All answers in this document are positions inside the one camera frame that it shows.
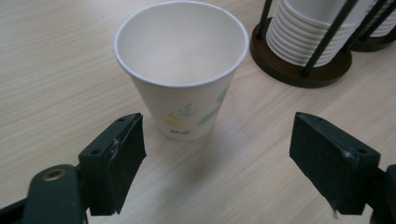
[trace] green leaf print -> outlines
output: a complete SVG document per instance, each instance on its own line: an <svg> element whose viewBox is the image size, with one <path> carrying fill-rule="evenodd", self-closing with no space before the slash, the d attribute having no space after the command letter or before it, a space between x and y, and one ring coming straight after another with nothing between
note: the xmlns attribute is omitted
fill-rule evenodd
<svg viewBox="0 0 396 224"><path fill-rule="evenodd" d="M180 119L189 119L192 118L195 112L198 109L194 109L191 103L185 105L182 109L179 109L177 112L173 110L172 112L168 113L168 117L173 120L180 120Z"/></svg>
<svg viewBox="0 0 396 224"><path fill-rule="evenodd" d="M220 96L218 97L218 100L216 101L216 103L221 104L224 101L225 95L227 94L227 90L230 86L227 86L224 91L221 92Z"/></svg>
<svg viewBox="0 0 396 224"><path fill-rule="evenodd" d="M202 125L213 119L219 112L220 106L216 107L214 110L212 110L209 114L204 116L198 123L198 125Z"/></svg>

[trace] paper cup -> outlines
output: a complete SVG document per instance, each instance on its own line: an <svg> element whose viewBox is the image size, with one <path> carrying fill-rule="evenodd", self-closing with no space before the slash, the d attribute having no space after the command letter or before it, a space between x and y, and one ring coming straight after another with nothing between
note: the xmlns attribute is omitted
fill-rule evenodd
<svg viewBox="0 0 396 224"><path fill-rule="evenodd" d="M290 14L282 14L282 13L277 13L276 14L276 22L277 26L283 27L283 29L287 30L289 33L293 33L295 38L299 40L300 42L304 42L306 39L310 41L315 41L319 43L323 36L327 33L326 31L320 31L317 29L309 28L308 26L303 27L301 23L299 23L297 20L292 18ZM349 29L345 31L337 31L335 36L332 38L332 41L330 42L329 45L332 44L337 44L339 42L344 41L346 38L350 37L351 32L353 33L354 29Z"/></svg>
<svg viewBox="0 0 396 224"><path fill-rule="evenodd" d="M282 0L301 20L319 29L328 29L347 0ZM355 26L363 20L372 0L360 0L346 17L343 26Z"/></svg>
<svg viewBox="0 0 396 224"><path fill-rule="evenodd" d="M279 17L274 17L270 24L270 29L268 29L266 36L268 47L276 56L285 62L304 67L318 46L320 39L313 40L313 38L303 38L297 32L292 32L292 35L288 35L291 29L282 26L282 24L286 24L287 26L289 26L289 24L279 23L277 21L278 19ZM337 50L344 44L344 42L341 44L336 42L337 40L332 41L325 49L315 64L315 67L322 66L329 62L334 57Z"/></svg>
<svg viewBox="0 0 396 224"><path fill-rule="evenodd" d="M370 8L367 10L367 13L373 8L375 5L376 0L370 5ZM388 1L383 8L378 12L381 14L385 8L388 8L391 4L391 1ZM370 35L370 37L382 37L389 34L393 28L396 26L396 10L394 10L377 28L376 30Z"/></svg>
<svg viewBox="0 0 396 224"><path fill-rule="evenodd" d="M284 18L284 20L292 23L293 26L298 27L299 29L308 32L309 34L316 34L320 36L324 36L327 31L330 28L327 27L326 29L319 29L315 26L310 25L309 23L305 23L303 20L301 20L301 17L297 16L296 14L292 13L292 10L290 7L285 6L284 2L280 2L279 7L279 18ZM342 35L348 35L350 29L354 29L356 26L341 26L335 37L342 36Z"/></svg>
<svg viewBox="0 0 396 224"><path fill-rule="evenodd" d="M114 45L158 129L169 138L192 141L212 129L248 52L248 33L222 8L175 1L133 15Z"/></svg>

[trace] tabletop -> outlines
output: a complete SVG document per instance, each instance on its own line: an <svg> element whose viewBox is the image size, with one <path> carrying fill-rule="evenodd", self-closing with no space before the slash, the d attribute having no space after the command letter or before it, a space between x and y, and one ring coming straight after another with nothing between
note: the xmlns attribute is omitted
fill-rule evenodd
<svg viewBox="0 0 396 224"><path fill-rule="evenodd" d="M30 180L78 153L112 121L143 114L147 157L119 215L90 223L369 223L334 213L289 156L294 114L322 117L396 162L396 46L352 52L338 82L303 89L263 72L248 54L212 133L163 136L113 54L121 24L159 0L3 0L0 3L0 208ZM205 0L249 34L264 1ZM274 1L270 15L274 14Z"/></svg>

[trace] black metal rod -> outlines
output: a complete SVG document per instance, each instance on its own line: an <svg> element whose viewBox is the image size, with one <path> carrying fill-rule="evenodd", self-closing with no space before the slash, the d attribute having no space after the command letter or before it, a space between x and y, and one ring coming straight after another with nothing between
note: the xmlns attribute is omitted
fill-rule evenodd
<svg viewBox="0 0 396 224"><path fill-rule="evenodd" d="M364 32L363 35L361 35L361 40L367 40L370 35L378 28L379 25L382 24L384 20L387 19L387 17L395 10L396 8L396 1L393 0L393 2L390 4L390 6L385 9L385 11L378 17L378 19L370 26L370 28L367 29L366 32Z"/></svg>
<svg viewBox="0 0 396 224"><path fill-rule="evenodd" d="M256 34L256 38L263 39L262 31L264 30L265 22L268 18L268 13L270 11L272 0L266 0L264 8L262 9L262 17L260 18L259 28Z"/></svg>
<svg viewBox="0 0 396 224"><path fill-rule="evenodd" d="M347 53L351 50L353 44L359 39L359 37L362 35L364 30L367 28L367 26L372 22L373 18L376 16L376 14L381 10L381 8L387 3L388 0L378 0L373 8L370 10L370 12L366 15L364 20L361 22L361 25L356 29L356 31L352 34L352 36L347 40L345 45L341 48L341 52Z"/></svg>
<svg viewBox="0 0 396 224"><path fill-rule="evenodd" d="M334 37L335 33L337 33L340 26L343 24L344 20L347 18L347 15L350 13L352 8L356 5L358 0L347 0L344 6L341 8L341 11L335 17L334 22L330 26L329 30L323 36L323 39L320 41L318 47L315 49L314 53L312 54L311 58L309 59L308 63L306 64L305 68L302 71L303 77L309 77L309 74L312 71L315 63L318 61L320 55L329 45L330 41Z"/></svg>

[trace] light wood grain surface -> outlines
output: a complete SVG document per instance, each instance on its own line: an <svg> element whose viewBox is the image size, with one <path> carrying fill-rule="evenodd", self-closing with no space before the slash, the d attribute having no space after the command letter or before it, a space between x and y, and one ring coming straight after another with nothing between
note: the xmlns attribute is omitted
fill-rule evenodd
<svg viewBox="0 0 396 224"><path fill-rule="evenodd" d="M158 0L3 0L0 3L0 208L26 196L31 178L78 153L113 120L144 115L148 156L121 214L91 223L369 223L334 218L289 157L296 111L327 119L396 163L396 46L353 52L337 83L301 89L267 76L248 55L212 134L167 139L113 40L132 14ZM205 0L233 13L251 34L264 1ZM274 14L274 1L270 15Z"/></svg>

